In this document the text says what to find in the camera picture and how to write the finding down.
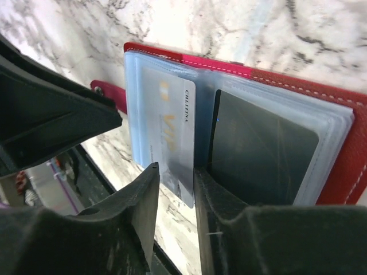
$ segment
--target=black clamp jaw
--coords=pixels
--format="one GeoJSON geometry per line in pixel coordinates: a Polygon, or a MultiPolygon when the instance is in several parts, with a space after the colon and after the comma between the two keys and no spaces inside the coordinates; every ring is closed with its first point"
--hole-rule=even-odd
{"type": "Polygon", "coordinates": [[[159,167],[152,163],[78,216],[32,207],[0,211],[1,274],[146,274],[158,192],[159,167]]]}
{"type": "Polygon", "coordinates": [[[213,274],[367,274],[362,206],[250,206],[194,175],[201,270],[213,274]]]}
{"type": "Polygon", "coordinates": [[[0,36],[0,177],[121,125],[115,103],[23,56],[0,36]]]}

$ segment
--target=card holder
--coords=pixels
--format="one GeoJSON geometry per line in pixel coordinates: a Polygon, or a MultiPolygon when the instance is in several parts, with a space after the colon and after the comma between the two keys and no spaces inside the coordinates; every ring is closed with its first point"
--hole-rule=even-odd
{"type": "Polygon", "coordinates": [[[284,88],[295,94],[303,94],[313,99],[321,99],[353,108],[355,115],[354,124],[331,169],[317,204],[356,203],[364,191],[367,185],[367,177],[365,176],[367,169],[367,141],[365,139],[367,136],[366,95],[277,73],[265,72],[240,64],[209,60],[133,42],[126,43],[124,50],[125,52],[133,50],[152,56],[159,56],[160,58],[187,64],[195,68],[229,73],[263,83],[266,86],[284,88]]]}
{"type": "MultiPolygon", "coordinates": [[[[259,130],[257,139],[263,140],[267,136],[273,137],[267,139],[267,142],[262,142],[260,146],[256,145],[256,142],[251,143],[251,141],[247,140],[245,147],[251,148],[252,150],[250,149],[250,151],[252,153],[254,152],[253,148],[257,146],[256,155],[251,155],[249,151],[238,151],[235,147],[229,150],[228,148],[231,145],[236,144],[236,142],[233,142],[233,139],[227,138],[228,132],[230,132],[228,125],[236,123],[233,115],[230,121],[224,122],[223,135],[219,135],[220,137],[216,135],[215,146],[211,149],[214,151],[212,156],[214,155],[215,158],[212,161],[214,164],[210,165],[213,170],[212,173],[225,175],[224,178],[218,176],[217,178],[214,177],[214,179],[220,183],[228,184],[229,181],[226,178],[231,176],[233,178],[231,181],[232,185],[241,186],[246,181],[244,179],[247,178],[247,181],[252,184],[252,189],[256,189],[255,185],[259,185],[257,183],[263,182],[263,186],[261,186],[263,192],[259,192],[259,199],[254,202],[251,199],[255,199],[256,195],[249,195],[251,194],[249,192],[250,187],[246,184],[244,185],[242,189],[245,191],[243,193],[248,195],[242,199],[249,203],[312,205],[316,202],[332,164],[352,125],[354,118],[352,109],[318,99],[309,99],[307,96],[297,95],[284,89],[270,88],[266,85],[233,77],[225,73],[188,68],[187,66],[177,65],[141,53],[126,53],[125,61],[133,158],[143,167],[148,166],[151,162],[159,161],[163,171],[166,170],[164,167],[167,164],[167,171],[170,172],[163,172],[162,181],[185,203],[190,204],[193,199],[193,163],[185,159],[185,156],[192,156],[193,151],[195,151],[196,167],[206,164],[207,159],[203,158],[203,156],[208,156],[207,146],[210,144],[208,133],[209,128],[213,129],[210,120],[212,120],[213,98],[216,90],[228,92],[248,104],[242,108],[238,115],[242,116],[241,119],[246,120],[247,123],[257,123],[257,125],[254,124],[253,127],[247,128],[253,130],[257,127],[257,130],[259,130]],[[173,82],[169,81],[171,76],[177,78],[173,79],[173,82]],[[179,101],[171,101],[167,105],[162,105],[159,103],[160,101],[156,101],[156,98],[162,97],[164,99],[162,102],[168,101],[168,90],[171,93],[170,97],[184,95],[184,91],[181,91],[180,87],[174,88],[174,86],[185,85],[182,81],[178,82],[181,79],[179,77],[193,80],[199,86],[206,87],[198,90],[196,93],[196,98],[200,99],[196,104],[197,113],[195,121],[199,121],[195,134],[196,149],[194,150],[193,133],[190,141],[190,137],[185,137],[187,129],[183,130],[181,129],[181,124],[170,122],[172,123],[171,128],[178,130],[175,142],[181,145],[177,152],[171,152],[171,144],[168,143],[169,151],[163,152],[166,146],[164,144],[158,145],[155,142],[161,139],[163,132],[162,124],[158,125],[151,118],[156,113],[162,115],[170,108],[171,110],[168,113],[174,113],[174,109],[178,108],[179,101]],[[162,87],[155,85],[157,79],[160,83],[165,84],[164,94],[162,94],[162,87]],[[279,124],[278,128],[276,129],[273,125],[270,125],[269,121],[277,121],[279,124]],[[278,135],[284,135],[284,131],[287,132],[287,140],[280,136],[274,137],[275,132],[278,132],[278,135]],[[267,151],[269,151],[272,158],[274,158],[272,155],[278,155],[278,163],[269,157],[261,157],[261,155],[266,155],[266,150],[263,149],[274,145],[275,140],[278,140],[278,148],[271,148],[270,150],[267,148],[267,151]],[[227,160],[228,156],[236,160],[227,160]],[[291,163],[287,160],[289,156],[291,159],[293,158],[291,163]],[[236,174],[233,172],[233,169],[236,168],[238,171],[248,169],[253,163],[252,158],[261,161],[261,164],[257,164],[256,167],[252,168],[253,171],[248,172],[246,176],[242,175],[242,178],[236,182],[234,178],[239,176],[239,172],[236,174]],[[276,173],[278,173],[278,182],[273,184],[276,173]],[[166,175],[171,174],[174,175],[174,178],[179,179],[178,184],[175,184],[175,179],[166,177],[166,175]],[[267,196],[263,194],[273,192],[271,191],[271,189],[274,189],[273,185],[278,185],[280,190],[284,187],[281,186],[280,181],[287,182],[287,191],[276,191],[275,193],[278,194],[269,194],[269,198],[265,199],[267,196]]],[[[238,102],[234,97],[231,99],[233,103],[238,102]]],[[[231,113],[233,111],[232,106],[238,109],[241,108],[238,103],[231,106],[227,105],[227,110],[223,111],[223,108],[221,108],[221,115],[225,117],[226,115],[223,112],[226,114],[231,113]]],[[[176,115],[176,117],[178,121],[182,120],[182,117],[179,115],[176,115]]],[[[251,134],[243,132],[241,135],[249,136],[251,134]]],[[[232,190],[230,187],[229,189],[236,194],[233,186],[232,190]]]]}

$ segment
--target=purple object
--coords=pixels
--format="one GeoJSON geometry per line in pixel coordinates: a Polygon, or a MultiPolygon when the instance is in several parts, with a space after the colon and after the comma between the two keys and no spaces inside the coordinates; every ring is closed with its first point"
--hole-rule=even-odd
{"type": "Polygon", "coordinates": [[[56,175],[56,178],[57,178],[57,180],[58,180],[58,182],[59,182],[59,184],[61,185],[61,188],[64,190],[64,192],[65,192],[65,195],[68,197],[68,199],[69,199],[69,201],[70,201],[70,203],[71,203],[71,206],[73,207],[73,209],[74,209],[74,211],[75,211],[75,214],[78,214],[79,213],[79,211],[78,211],[78,208],[76,207],[76,205],[75,205],[75,203],[74,203],[74,201],[72,200],[72,198],[70,197],[70,194],[69,194],[69,192],[68,192],[68,190],[66,189],[66,187],[65,187],[65,183],[64,183],[64,181],[59,177],[59,175],[58,175],[58,168],[57,168],[57,166],[55,165],[54,166],[54,159],[51,159],[50,160],[51,161],[51,165],[50,165],[50,167],[51,167],[51,169],[52,169],[52,171],[53,171],[53,173],[56,175]]]}
{"type": "Polygon", "coordinates": [[[10,208],[10,206],[0,202],[0,209],[6,209],[6,208],[10,208]]]}

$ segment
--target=card slot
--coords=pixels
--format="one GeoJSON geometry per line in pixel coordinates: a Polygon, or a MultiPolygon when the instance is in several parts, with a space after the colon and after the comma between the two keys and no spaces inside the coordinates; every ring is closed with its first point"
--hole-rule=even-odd
{"type": "MultiPolygon", "coordinates": [[[[227,84],[227,86],[217,86],[217,88],[221,88],[227,91],[230,91],[231,89],[239,89],[242,91],[242,93],[251,93],[251,88],[255,89],[254,85],[249,85],[246,87],[246,90],[244,90],[243,87],[241,87],[241,84],[243,83],[237,83],[235,81],[227,81],[227,83],[231,83],[232,86],[229,87],[229,85],[227,84]]],[[[322,186],[323,184],[319,184],[320,188],[318,188],[315,184],[313,184],[312,187],[309,186],[310,182],[317,182],[317,180],[325,183],[327,176],[333,166],[333,163],[336,160],[337,157],[337,153],[341,148],[341,145],[350,129],[351,126],[351,120],[353,117],[353,113],[351,110],[343,110],[342,113],[343,115],[335,115],[331,112],[331,110],[335,110],[338,109],[339,107],[331,107],[329,106],[326,109],[322,109],[320,106],[317,105],[310,105],[310,104],[305,104],[302,103],[302,101],[295,102],[294,100],[291,100],[290,96],[283,96],[281,97],[280,95],[277,95],[276,93],[271,93],[274,92],[270,89],[266,89],[265,91],[257,91],[254,92],[252,91],[253,95],[262,97],[262,100],[271,100],[274,102],[278,102],[278,104],[282,104],[284,105],[288,105],[292,106],[293,108],[296,107],[296,109],[303,109],[302,111],[305,112],[307,115],[309,115],[310,117],[314,117],[314,119],[320,119],[320,116],[323,117],[324,120],[326,120],[329,124],[328,127],[320,126],[318,129],[314,129],[315,131],[317,131],[319,137],[320,137],[320,141],[319,144],[315,150],[315,154],[314,157],[312,159],[312,161],[310,162],[310,166],[308,169],[308,172],[305,174],[305,180],[304,182],[306,183],[302,183],[301,184],[301,188],[300,188],[300,194],[303,193],[303,195],[297,195],[296,199],[295,199],[295,204],[300,203],[301,205],[306,203],[315,203],[319,193],[322,190],[322,186]],[[318,111],[318,116],[314,116],[314,112],[318,111]],[[334,151],[335,153],[332,154],[331,156],[328,154],[325,154],[326,151],[334,151]],[[322,175],[321,168],[317,168],[318,166],[323,166],[323,168],[325,168],[328,173],[324,173],[324,175],[322,175]]]]}
{"type": "MultiPolygon", "coordinates": [[[[150,74],[153,74],[153,72],[159,72],[168,74],[169,76],[179,77],[180,79],[192,81],[196,85],[196,90],[200,91],[194,97],[196,103],[199,102],[200,104],[205,103],[207,106],[209,105],[206,108],[200,109],[197,109],[194,105],[194,109],[190,110],[194,117],[193,126],[195,129],[200,129],[202,135],[194,135],[194,132],[188,131],[187,128],[181,128],[181,132],[183,133],[182,136],[175,136],[175,142],[177,145],[181,146],[180,148],[184,148],[183,144],[189,142],[188,140],[185,140],[185,135],[194,135],[195,141],[192,141],[192,146],[194,146],[194,144],[195,146],[197,145],[198,150],[194,150],[194,148],[192,149],[192,153],[195,153],[195,158],[192,157],[192,162],[194,163],[195,161],[196,163],[206,163],[209,146],[205,146],[205,141],[209,140],[209,137],[206,138],[205,135],[210,135],[210,121],[212,119],[212,108],[210,108],[210,104],[214,104],[214,94],[208,87],[208,83],[210,83],[210,81],[207,81],[206,79],[206,77],[209,75],[205,74],[204,70],[197,71],[196,69],[192,69],[185,65],[173,64],[167,62],[166,60],[152,58],[140,53],[126,53],[124,59],[126,66],[128,117],[129,120],[132,114],[139,117],[138,119],[133,118],[131,124],[134,125],[130,126],[131,146],[134,161],[138,162],[143,167],[149,165],[152,161],[151,152],[154,151],[154,149],[152,149],[154,146],[149,147],[150,142],[148,136],[151,135],[154,130],[151,129],[151,125],[147,125],[146,118],[152,117],[155,112],[153,109],[148,108],[148,106],[150,107],[150,105],[157,105],[161,106],[159,108],[165,108],[164,105],[160,105],[160,103],[158,104],[155,99],[152,99],[149,103],[146,102],[145,98],[148,94],[143,94],[148,92],[148,90],[151,88],[149,85],[144,84],[147,79],[149,79],[150,83],[154,83],[154,81],[157,79],[150,79],[147,77],[146,73],[144,74],[145,70],[152,70],[150,71],[150,74]]],[[[165,89],[163,90],[164,91],[160,92],[160,94],[157,94],[157,96],[160,98],[163,97],[163,100],[168,100],[170,95],[168,94],[168,91],[165,89]]],[[[166,160],[164,160],[164,163],[166,163],[168,166],[161,165],[160,163],[160,169],[162,170],[161,179],[163,184],[165,184],[172,192],[181,198],[188,206],[193,207],[193,167],[184,167],[181,165],[179,168],[176,168],[177,163],[188,162],[188,159],[190,159],[190,152],[188,151],[183,151],[182,154],[177,156],[170,155],[166,160]],[[182,170],[191,170],[191,176],[188,176],[190,173],[180,172],[182,170]],[[175,177],[179,179],[178,184],[174,183],[175,179],[170,178],[171,173],[173,173],[175,177]]]]}

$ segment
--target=white card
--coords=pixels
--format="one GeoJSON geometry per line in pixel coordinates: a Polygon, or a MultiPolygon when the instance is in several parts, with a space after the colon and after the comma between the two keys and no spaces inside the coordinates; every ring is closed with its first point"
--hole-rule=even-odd
{"type": "Polygon", "coordinates": [[[151,162],[161,182],[193,207],[195,83],[142,68],[142,85],[151,162]]]}

